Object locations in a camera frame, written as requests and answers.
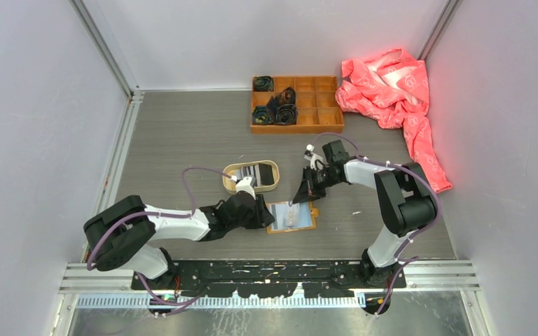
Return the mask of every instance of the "gray metal floor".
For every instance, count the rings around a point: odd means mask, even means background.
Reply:
[[[314,134],[251,134],[250,99],[250,92],[242,91],[146,93],[117,199],[140,195],[155,207],[190,209],[180,180],[184,168],[222,170],[233,163],[272,160],[280,168],[281,179],[265,199],[288,200],[300,185],[302,168],[308,163],[303,151]],[[410,162],[398,129],[381,130],[374,120],[346,113],[343,134],[358,144],[362,155]],[[332,139],[325,136],[317,147]],[[229,196],[218,175],[202,171],[188,174],[199,206],[216,204]],[[264,230],[238,229],[217,241],[172,240],[159,246],[176,259],[359,258],[382,228],[376,193],[360,185],[336,185],[327,193],[326,198],[314,202],[320,211],[315,230],[267,234]],[[404,255],[455,257],[442,222],[416,239]]]

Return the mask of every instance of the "orange compartment tray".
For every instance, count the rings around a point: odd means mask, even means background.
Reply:
[[[341,133],[343,112],[335,100],[337,78],[335,76],[276,76],[273,77],[273,92],[252,92],[249,112],[253,134],[309,134],[322,132]],[[285,88],[296,91],[298,120],[295,125],[254,125],[252,110],[266,105],[269,98]]]

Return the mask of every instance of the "pink fabric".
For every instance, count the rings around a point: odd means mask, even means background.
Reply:
[[[432,189],[437,193],[451,189],[434,154],[426,118],[430,99],[424,61],[393,49],[375,59],[345,60],[341,72],[350,79],[335,95],[341,109],[370,117],[381,128],[402,127],[409,156],[422,165]]]

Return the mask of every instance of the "robotic arm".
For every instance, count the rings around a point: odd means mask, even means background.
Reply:
[[[436,217],[432,195],[404,171],[350,156],[341,141],[332,141],[322,148],[325,158],[313,152],[314,146],[307,147],[305,156],[310,165],[303,169],[303,180],[292,202],[326,197],[326,189],[339,183],[376,189],[385,226],[374,244],[362,253],[359,277],[367,286],[382,286],[400,267],[397,262],[400,250],[409,237]],[[404,168],[426,181],[419,164],[412,162]],[[100,271],[134,270],[148,278],[150,286],[167,288],[177,275],[176,266],[165,249],[156,249],[147,243],[179,238],[207,242],[220,239],[238,227],[266,228],[275,218],[263,196],[255,195],[253,184],[253,177],[243,178],[236,184],[235,195],[216,205],[200,207],[192,215],[191,211],[165,210],[144,204],[139,196],[126,197],[83,226],[88,243],[94,249],[95,267]],[[110,230],[131,214],[132,219]],[[102,245],[99,251],[95,248],[97,244]]]
[[[339,183],[361,184],[376,189],[385,226],[374,244],[362,253],[360,272],[364,283],[382,283],[398,267],[398,250],[403,242],[436,216],[434,200],[426,187],[411,175],[350,156],[341,140],[332,141],[322,148],[326,159],[314,153],[314,146],[306,148],[305,158],[310,165],[303,170],[302,183],[292,202],[323,198],[328,187]],[[404,167],[427,181],[418,163],[412,162]]]
[[[145,213],[125,222],[114,230],[97,251],[96,268],[134,270],[154,284],[167,286],[176,273],[169,253],[163,248],[147,245],[157,239],[190,239],[208,242],[220,239],[229,231],[265,228],[275,219],[267,209],[262,195],[255,195],[254,177],[247,176],[236,184],[236,194],[213,206],[202,206],[191,211],[159,209],[144,204],[132,195],[90,219],[83,231],[93,249],[105,232],[123,217]]]

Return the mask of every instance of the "small white object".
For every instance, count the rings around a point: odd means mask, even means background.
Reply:
[[[244,191],[252,196],[252,198],[256,199],[256,196],[254,194],[254,188],[253,188],[254,181],[251,176],[246,176],[240,182],[236,183],[236,193],[239,193],[240,191]]]
[[[308,155],[307,153],[304,153],[304,158],[310,161],[311,169],[318,170],[319,168],[317,167],[317,162],[318,161],[325,162],[325,159],[321,155],[316,154],[314,150],[315,150],[315,147],[311,144],[308,144],[306,146],[306,151],[310,152],[310,155]]]

